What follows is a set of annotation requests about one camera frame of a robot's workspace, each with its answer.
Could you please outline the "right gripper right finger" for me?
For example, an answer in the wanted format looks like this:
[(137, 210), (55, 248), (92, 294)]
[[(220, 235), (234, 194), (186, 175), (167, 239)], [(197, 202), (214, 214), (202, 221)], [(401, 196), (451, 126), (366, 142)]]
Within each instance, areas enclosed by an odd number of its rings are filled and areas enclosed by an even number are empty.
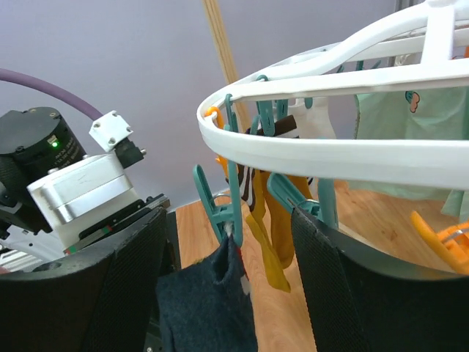
[(297, 208), (292, 236), (318, 351), (466, 351), (468, 277), (392, 257)]

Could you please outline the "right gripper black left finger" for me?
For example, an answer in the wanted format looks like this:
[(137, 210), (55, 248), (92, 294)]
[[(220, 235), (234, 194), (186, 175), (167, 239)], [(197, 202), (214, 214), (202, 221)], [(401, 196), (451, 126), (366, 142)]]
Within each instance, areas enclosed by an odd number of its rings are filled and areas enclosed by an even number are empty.
[(32, 272), (1, 275), (2, 351), (142, 351), (166, 211)]

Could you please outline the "mustard yellow sock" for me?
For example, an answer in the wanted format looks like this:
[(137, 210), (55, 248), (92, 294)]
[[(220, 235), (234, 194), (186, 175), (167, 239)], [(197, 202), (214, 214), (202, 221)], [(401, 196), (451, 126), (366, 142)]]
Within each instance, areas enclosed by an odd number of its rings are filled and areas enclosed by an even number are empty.
[(290, 224), (291, 214), (268, 191), (267, 181), (269, 176), (269, 172), (261, 174), (262, 190), (270, 213), (270, 237), (281, 267), (285, 269), (291, 265), (295, 255)]
[(262, 189), (260, 172), (240, 164), (237, 165), (237, 170), (240, 197), (249, 209), (245, 222), (261, 247), (267, 281), (271, 287), (290, 293), (290, 284), (285, 277), (279, 257), (270, 242), (264, 223), (264, 216), (266, 214), (265, 195)]

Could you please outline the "white round clip hanger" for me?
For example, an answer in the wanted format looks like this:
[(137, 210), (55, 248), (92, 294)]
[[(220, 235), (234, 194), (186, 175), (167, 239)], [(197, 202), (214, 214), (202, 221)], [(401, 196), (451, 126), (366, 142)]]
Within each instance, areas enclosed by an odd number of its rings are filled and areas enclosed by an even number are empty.
[(205, 144), (235, 163), (297, 176), (465, 190), (468, 143), (449, 140), (286, 139), (217, 128), (206, 111), (237, 100), (404, 92), (462, 87), (468, 61), (466, 1), (425, 1), (388, 15), (326, 51), (315, 49), (253, 73), (203, 100), (196, 116)]

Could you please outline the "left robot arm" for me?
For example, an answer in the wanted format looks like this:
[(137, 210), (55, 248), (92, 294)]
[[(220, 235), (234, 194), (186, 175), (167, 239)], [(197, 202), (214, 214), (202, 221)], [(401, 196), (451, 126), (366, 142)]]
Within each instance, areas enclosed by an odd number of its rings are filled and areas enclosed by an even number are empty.
[(1, 116), (1, 272), (30, 271), (62, 257), (32, 196), (29, 184), (85, 156), (85, 149), (51, 107), (9, 111)]

